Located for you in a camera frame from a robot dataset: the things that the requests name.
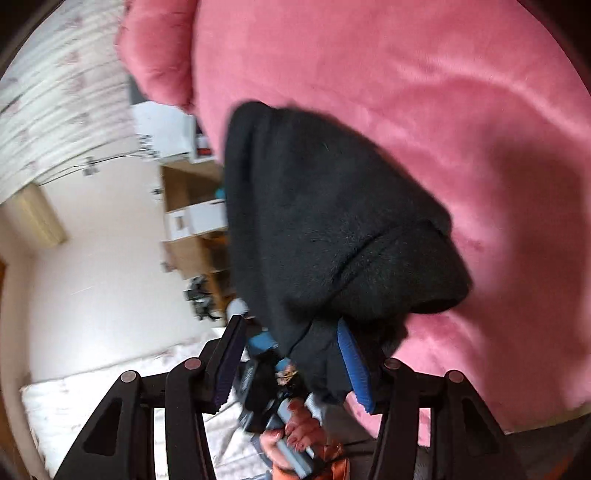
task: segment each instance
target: white wall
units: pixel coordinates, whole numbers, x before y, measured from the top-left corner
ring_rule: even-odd
[[[158,165],[124,158],[99,170],[43,187],[69,241],[39,252],[35,265],[34,382],[157,352],[211,326],[193,316],[186,282],[160,267],[163,207],[149,191]]]

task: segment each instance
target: pink fluffy fabric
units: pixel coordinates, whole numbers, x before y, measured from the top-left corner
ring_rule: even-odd
[[[463,371],[507,430],[591,400],[591,98],[529,12],[515,0],[201,0],[181,48],[178,2],[160,3],[159,35],[156,15],[126,20],[128,40],[153,48],[124,59],[141,78],[153,50],[176,45],[218,154],[239,103],[296,105],[373,140],[449,209],[475,287],[450,312],[412,316],[399,359]],[[152,75],[146,91],[175,79]],[[348,403],[377,433],[379,417]]]
[[[194,110],[191,51],[197,0],[126,0],[119,58],[151,100]]]

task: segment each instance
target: finger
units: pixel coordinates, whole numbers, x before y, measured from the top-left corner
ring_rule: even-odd
[[[316,419],[309,418],[305,422],[300,423],[294,430],[291,432],[289,438],[287,439],[287,443],[290,445],[294,445],[299,442],[305,435],[313,432],[321,428],[320,422]]]
[[[301,398],[292,398],[290,404],[287,406],[287,409],[290,411],[296,411],[301,408],[306,408],[306,404]]]
[[[276,447],[282,435],[283,432],[281,430],[267,430],[259,437],[259,441],[261,442],[262,451],[265,452],[265,455],[271,462],[279,468],[283,468],[283,470],[289,470],[291,469],[290,463]]]
[[[263,451],[266,453],[267,449],[273,448],[282,436],[283,432],[281,430],[265,430],[261,433],[259,441]]]
[[[313,445],[326,445],[326,432],[324,429],[317,429],[305,435],[295,446],[298,452],[302,452]]]
[[[310,418],[312,418],[312,414],[307,408],[301,408],[292,412],[290,419],[285,424],[285,434],[291,434],[299,425]]]

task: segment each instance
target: bed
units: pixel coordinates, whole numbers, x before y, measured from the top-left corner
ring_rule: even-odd
[[[214,328],[155,355],[22,388],[31,434],[49,475],[53,478],[56,474],[86,420],[122,372],[136,370],[142,376],[167,372],[186,358],[198,356],[207,341],[219,338],[222,333],[223,328]],[[240,411],[240,404],[230,394],[220,412],[204,416],[218,480],[251,478],[267,470],[249,436],[238,428]],[[167,479],[164,409],[161,408],[154,414],[154,464],[156,478]]]

